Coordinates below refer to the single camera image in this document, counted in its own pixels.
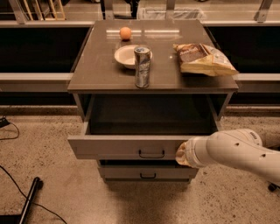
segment black cable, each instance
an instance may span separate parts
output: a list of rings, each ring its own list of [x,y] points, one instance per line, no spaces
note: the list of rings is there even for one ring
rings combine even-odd
[[[11,140],[11,139],[16,139],[19,137],[19,129],[17,127],[16,124],[14,124],[13,122],[9,122],[9,124],[13,125],[16,129],[17,129],[17,135],[16,136],[13,136],[13,137],[4,137],[4,138],[0,138],[0,141],[1,140]]]
[[[17,182],[15,181],[15,179],[14,179],[14,178],[6,171],[6,169],[3,168],[1,165],[0,165],[0,168],[9,176],[9,178],[12,180],[12,182],[14,182],[14,184],[16,185],[16,187],[17,187],[17,189],[19,190],[19,192],[27,199],[26,195],[25,195],[25,194],[22,192],[22,190],[19,188],[19,186],[18,186]],[[60,217],[58,214],[56,214],[55,212],[53,212],[53,211],[47,209],[45,206],[42,206],[42,205],[37,204],[37,203],[34,203],[34,202],[32,202],[32,204],[35,205],[35,206],[44,208],[47,212],[56,215],[56,216],[59,217],[65,224],[67,224],[67,222],[66,222],[63,218],[61,218],[61,217]]]

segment gray countertop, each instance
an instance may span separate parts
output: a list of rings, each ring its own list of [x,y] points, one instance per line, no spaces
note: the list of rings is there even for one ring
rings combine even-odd
[[[122,41],[119,30],[132,30],[130,41]],[[209,77],[203,74],[182,74],[173,44],[203,43],[212,46],[198,20],[103,20],[95,22],[73,78],[70,93],[197,93],[223,94],[234,92],[237,85],[231,76]],[[150,85],[135,86],[135,70],[129,70],[114,59],[115,51],[126,45],[148,45],[153,53]]]

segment silver can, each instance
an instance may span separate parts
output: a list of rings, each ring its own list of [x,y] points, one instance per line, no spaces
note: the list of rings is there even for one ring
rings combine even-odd
[[[135,84],[139,88],[147,88],[150,80],[151,49],[147,45],[134,48],[135,54]]]

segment plug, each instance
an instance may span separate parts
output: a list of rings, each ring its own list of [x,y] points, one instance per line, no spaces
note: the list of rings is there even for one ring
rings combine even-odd
[[[8,122],[8,120],[6,119],[5,116],[3,116],[2,118],[0,118],[0,129],[1,129],[2,127],[5,127],[5,126],[9,125],[9,124],[10,124],[10,123]]]

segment power cord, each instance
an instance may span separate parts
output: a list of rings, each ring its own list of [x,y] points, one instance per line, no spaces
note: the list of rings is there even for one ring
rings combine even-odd
[[[12,182],[14,182],[14,184],[16,185],[16,187],[17,187],[17,189],[19,190],[19,192],[27,199],[26,195],[25,195],[25,194],[22,192],[22,190],[19,188],[19,186],[18,186],[17,182],[15,181],[15,179],[14,179],[14,178],[6,171],[6,169],[3,168],[1,165],[0,165],[0,168],[9,176],[9,178],[12,180]],[[59,217],[65,224],[67,224],[67,222],[66,222],[64,219],[62,219],[58,214],[56,214],[55,212],[53,212],[53,211],[47,209],[45,206],[42,206],[42,205],[37,204],[37,203],[34,203],[34,202],[32,202],[32,204],[35,205],[35,206],[44,208],[47,212],[56,215],[56,216]]]
[[[8,120],[6,119],[6,116],[2,116],[2,118],[0,118],[0,129],[5,127],[5,126],[8,126],[8,125],[13,125],[16,129],[17,129],[17,135],[14,136],[14,137],[4,137],[4,138],[0,138],[0,141],[1,140],[11,140],[11,139],[16,139],[19,137],[19,129],[17,127],[16,124],[12,123],[12,122],[8,122]]]

